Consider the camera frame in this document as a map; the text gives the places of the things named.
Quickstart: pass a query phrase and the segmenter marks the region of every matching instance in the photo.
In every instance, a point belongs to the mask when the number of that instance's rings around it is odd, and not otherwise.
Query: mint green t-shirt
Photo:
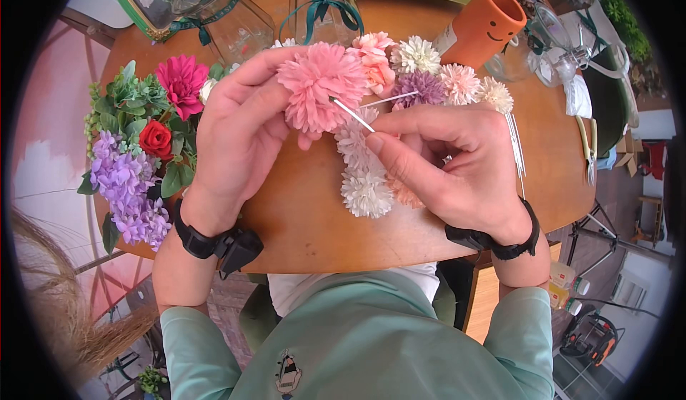
[[[298,299],[241,373],[212,320],[161,316],[174,399],[552,399],[548,295],[519,288],[496,306],[482,346],[436,319],[392,272],[337,274]]]

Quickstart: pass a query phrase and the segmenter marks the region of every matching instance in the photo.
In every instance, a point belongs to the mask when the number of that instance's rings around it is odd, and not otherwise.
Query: pink wall
[[[26,87],[13,148],[13,205],[52,234],[74,267],[106,255],[90,196],[76,193],[88,170],[83,117],[88,85],[109,49],[57,21]],[[123,255],[79,275],[98,318],[150,275],[152,261]]]

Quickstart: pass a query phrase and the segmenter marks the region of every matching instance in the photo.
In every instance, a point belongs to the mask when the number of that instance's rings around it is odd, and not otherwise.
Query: bottle cap
[[[588,289],[591,287],[591,283],[587,279],[583,279],[581,276],[574,278],[574,282],[571,285],[571,289],[575,292],[585,296],[588,293]]]
[[[577,314],[579,314],[579,311],[581,310],[581,302],[570,297],[569,299],[567,299],[567,302],[565,303],[565,310],[570,314],[577,316]]]

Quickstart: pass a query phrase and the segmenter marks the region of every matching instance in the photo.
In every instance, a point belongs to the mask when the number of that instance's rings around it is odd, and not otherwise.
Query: hand
[[[447,224],[502,245],[528,239],[532,223],[517,195],[508,124],[489,104],[417,105],[382,114],[372,127],[367,147]],[[447,155],[453,159],[443,165]]]
[[[289,133],[283,111],[291,93],[276,80],[279,66],[304,46],[262,51],[215,85],[198,125],[198,166],[181,208],[205,236],[233,226],[264,183]],[[321,134],[301,134],[308,149]]]

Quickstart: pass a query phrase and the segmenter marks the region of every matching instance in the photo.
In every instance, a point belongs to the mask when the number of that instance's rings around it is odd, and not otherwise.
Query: black wrist strap
[[[531,217],[531,234],[529,239],[522,244],[515,245],[501,245],[494,241],[493,238],[484,232],[473,231],[465,228],[457,228],[451,225],[445,225],[445,236],[449,241],[464,245],[466,247],[475,250],[484,250],[485,248],[490,248],[491,252],[496,258],[500,260],[511,260],[518,257],[524,252],[529,252],[532,256],[536,255],[536,243],[538,242],[538,235],[540,233],[541,227],[538,224],[538,219],[534,214],[534,210],[524,199],[521,199],[526,207],[529,216]]]
[[[257,233],[248,229],[243,231],[234,227],[214,237],[198,232],[193,226],[187,226],[181,219],[181,203],[177,199],[174,205],[174,227],[183,248],[192,256],[205,259],[212,254],[224,259],[219,270],[229,274],[253,261],[264,249]]]

